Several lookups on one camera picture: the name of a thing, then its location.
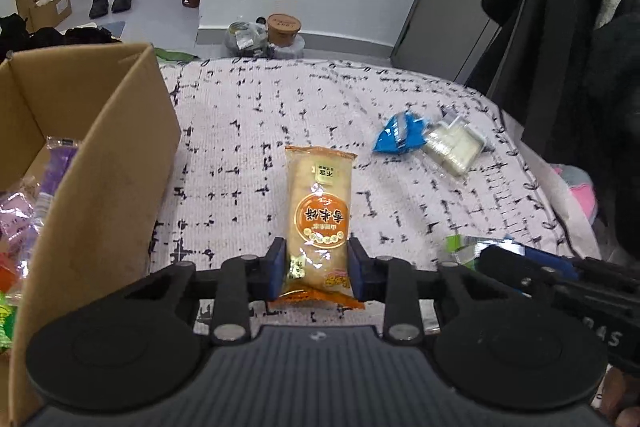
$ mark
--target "orange label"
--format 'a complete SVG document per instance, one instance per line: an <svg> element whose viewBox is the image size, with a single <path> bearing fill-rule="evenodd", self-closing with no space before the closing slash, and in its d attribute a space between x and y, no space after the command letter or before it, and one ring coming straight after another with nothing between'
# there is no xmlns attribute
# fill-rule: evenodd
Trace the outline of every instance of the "orange label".
<svg viewBox="0 0 640 427"><path fill-rule="evenodd" d="M314 247L337 248L347 241L349 209L327 192L309 194L298 204L295 224L302 238Z"/></svg>

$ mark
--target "clear plastic package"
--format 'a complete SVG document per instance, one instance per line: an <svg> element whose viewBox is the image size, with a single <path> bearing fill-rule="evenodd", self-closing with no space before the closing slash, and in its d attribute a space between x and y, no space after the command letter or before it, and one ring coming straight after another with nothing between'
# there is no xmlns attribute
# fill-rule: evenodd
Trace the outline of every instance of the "clear plastic package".
<svg viewBox="0 0 640 427"><path fill-rule="evenodd" d="M225 32L224 43L234 57L266 57L267 29L260 23L236 21Z"/></svg>
<svg viewBox="0 0 640 427"><path fill-rule="evenodd" d="M289 183L284 301L324 300L362 308L347 272L351 169L356 155L286 146Z"/></svg>
<svg viewBox="0 0 640 427"><path fill-rule="evenodd" d="M24 237L15 259L18 280L7 292L6 300L9 304L18 305L22 298L22 281L29 274L29 262L33 248L42 231L58 186L78 152L78 146L79 141L77 140L47 137L49 162L40 183L40 193L33 205L31 220L23 231Z"/></svg>
<svg viewBox="0 0 640 427"><path fill-rule="evenodd" d="M33 216L38 190L38 183L30 176L0 196L0 232L7 239L9 254L20 250Z"/></svg>
<svg viewBox="0 0 640 427"><path fill-rule="evenodd" d="M270 42L269 57L278 58L279 60L293 60L302 58L305 54L305 39L302 35L297 34L290 46L280 47Z"/></svg>
<svg viewBox="0 0 640 427"><path fill-rule="evenodd" d="M444 110L439 122L427 127L424 137L422 151L453 176L466 174L489 146L479 131L450 108Z"/></svg>

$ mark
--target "blue snack package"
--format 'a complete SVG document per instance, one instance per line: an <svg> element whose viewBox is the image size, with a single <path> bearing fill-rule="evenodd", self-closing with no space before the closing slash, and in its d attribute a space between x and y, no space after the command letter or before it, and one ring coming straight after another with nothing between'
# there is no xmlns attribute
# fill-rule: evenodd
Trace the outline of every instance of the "blue snack package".
<svg viewBox="0 0 640 427"><path fill-rule="evenodd" d="M425 126L422 118L409 111L393 115L378 135L373 150L388 154L402 154L412 149L420 149L426 140L422 136Z"/></svg>

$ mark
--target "white and black bedspread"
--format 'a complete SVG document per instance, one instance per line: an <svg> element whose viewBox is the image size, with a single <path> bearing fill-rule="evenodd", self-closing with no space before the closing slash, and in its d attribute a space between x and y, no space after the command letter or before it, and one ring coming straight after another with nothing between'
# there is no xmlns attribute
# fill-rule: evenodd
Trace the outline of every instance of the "white and black bedspread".
<svg viewBox="0 0 640 427"><path fill-rule="evenodd" d="M222 59L161 65L182 128L174 172L156 223L151 270L182 259L220 267L244 253L263 255L286 230L286 144L358 154L353 168L351 232L372 256L393 255L433 267L452 233L504 237L565 254L548 201L480 94L432 76L350 62ZM416 156L372 153L389 117L410 109L437 118L453 106L495 145L464 184L447 181ZM425 324L434 321L422 303ZM270 310L254 303L260 324L382 325L383 306ZM204 303L196 330L206 330Z"/></svg>

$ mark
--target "open cardboard box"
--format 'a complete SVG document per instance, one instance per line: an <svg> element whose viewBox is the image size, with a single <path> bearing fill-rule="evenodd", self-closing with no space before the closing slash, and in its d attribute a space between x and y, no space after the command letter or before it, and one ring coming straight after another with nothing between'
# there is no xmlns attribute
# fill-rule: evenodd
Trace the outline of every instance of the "open cardboard box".
<svg viewBox="0 0 640 427"><path fill-rule="evenodd" d="M0 191L42 175L46 136L82 140L31 258L10 363L0 359L0 425L20 425L41 406L24 364L31 336L144 277L180 128L151 45L109 44L4 61L0 136Z"/></svg>
<svg viewBox="0 0 640 427"><path fill-rule="evenodd" d="M15 0L18 15L27 21L27 31L33 33L41 28L55 28L71 15L71 0L51 0L43 6L38 0Z"/></svg>

